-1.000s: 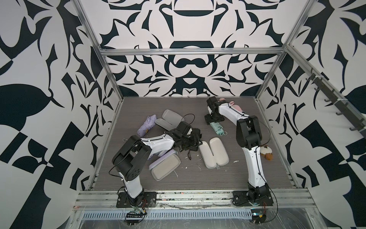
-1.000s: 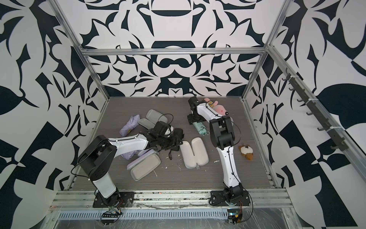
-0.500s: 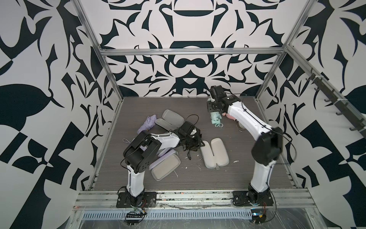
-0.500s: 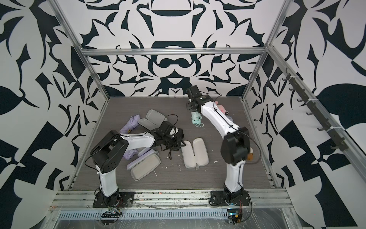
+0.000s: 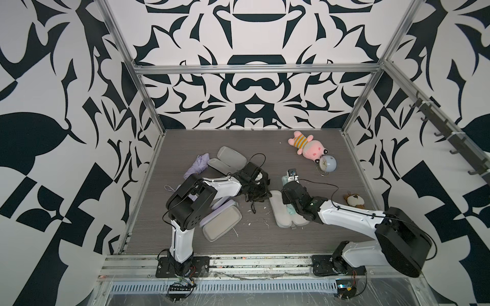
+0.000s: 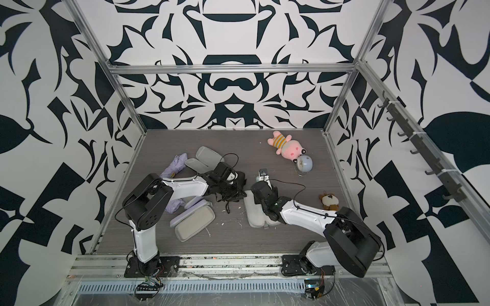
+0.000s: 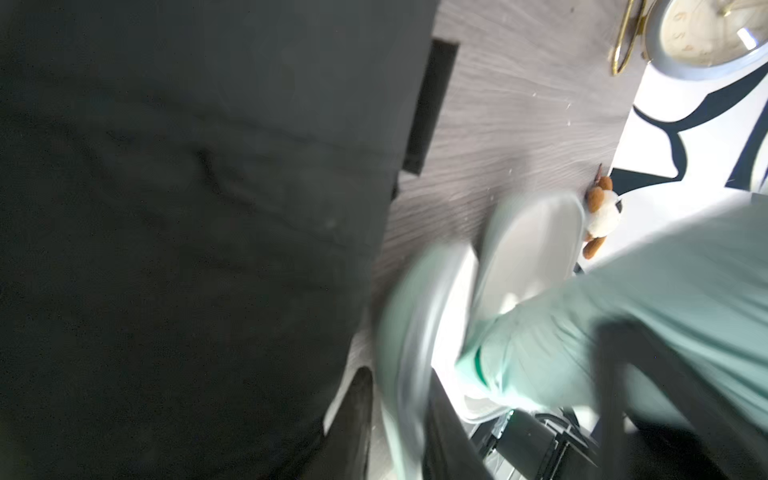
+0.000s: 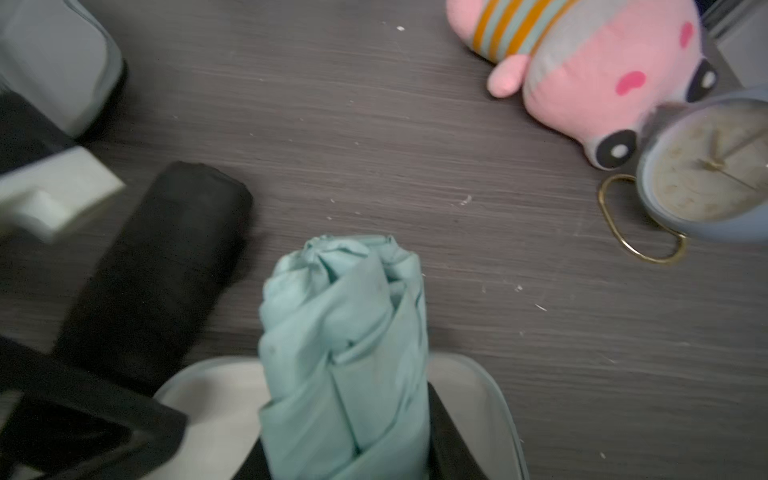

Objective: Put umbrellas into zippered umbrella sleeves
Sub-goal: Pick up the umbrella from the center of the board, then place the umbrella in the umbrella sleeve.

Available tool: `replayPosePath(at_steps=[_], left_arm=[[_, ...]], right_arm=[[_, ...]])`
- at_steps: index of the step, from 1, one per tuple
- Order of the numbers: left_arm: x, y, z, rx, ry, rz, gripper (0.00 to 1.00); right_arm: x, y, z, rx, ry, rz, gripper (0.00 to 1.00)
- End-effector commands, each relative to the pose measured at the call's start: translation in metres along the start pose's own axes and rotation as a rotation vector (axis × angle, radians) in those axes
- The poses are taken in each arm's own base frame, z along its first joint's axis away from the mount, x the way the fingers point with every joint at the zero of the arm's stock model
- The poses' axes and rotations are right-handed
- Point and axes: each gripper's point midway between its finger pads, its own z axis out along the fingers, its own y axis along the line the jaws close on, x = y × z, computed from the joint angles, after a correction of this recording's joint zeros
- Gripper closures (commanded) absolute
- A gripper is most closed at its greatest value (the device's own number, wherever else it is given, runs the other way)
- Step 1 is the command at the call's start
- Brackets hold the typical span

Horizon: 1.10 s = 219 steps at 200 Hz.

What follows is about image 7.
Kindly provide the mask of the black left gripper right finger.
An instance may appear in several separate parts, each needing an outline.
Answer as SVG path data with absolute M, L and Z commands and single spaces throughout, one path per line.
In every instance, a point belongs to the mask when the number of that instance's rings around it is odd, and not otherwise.
M 492 479 L 434 370 L 425 415 L 422 473 L 424 479 L 433 480 Z

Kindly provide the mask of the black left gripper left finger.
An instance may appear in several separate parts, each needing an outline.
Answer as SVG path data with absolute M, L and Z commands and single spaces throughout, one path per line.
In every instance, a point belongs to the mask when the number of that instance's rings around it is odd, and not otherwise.
M 367 476 L 373 411 L 373 374 L 361 367 L 300 479 L 362 480 Z

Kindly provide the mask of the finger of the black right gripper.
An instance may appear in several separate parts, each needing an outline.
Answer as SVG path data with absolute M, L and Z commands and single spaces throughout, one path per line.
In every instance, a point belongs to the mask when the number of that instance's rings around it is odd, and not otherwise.
M 623 415 L 626 369 L 642 372 L 685 417 L 729 479 L 767 477 L 767 437 L 652 330 L 638 321 L 600 326 L 592 363 L 603 420 L 599 479 L 626 479 L 630 455 Z

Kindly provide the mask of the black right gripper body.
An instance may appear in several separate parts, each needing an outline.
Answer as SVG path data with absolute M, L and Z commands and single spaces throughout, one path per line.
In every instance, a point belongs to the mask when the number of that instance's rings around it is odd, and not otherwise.
M 473 428 L 473 444 L 495 479 L 596 479 L 599 421 L 572 408 L 515 410 Z

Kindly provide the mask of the black umbrella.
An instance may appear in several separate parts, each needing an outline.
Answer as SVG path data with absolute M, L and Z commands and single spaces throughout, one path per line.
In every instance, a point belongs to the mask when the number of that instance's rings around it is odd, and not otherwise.
M 2 3 L 3 478 L 299 478 L 438 8 Z

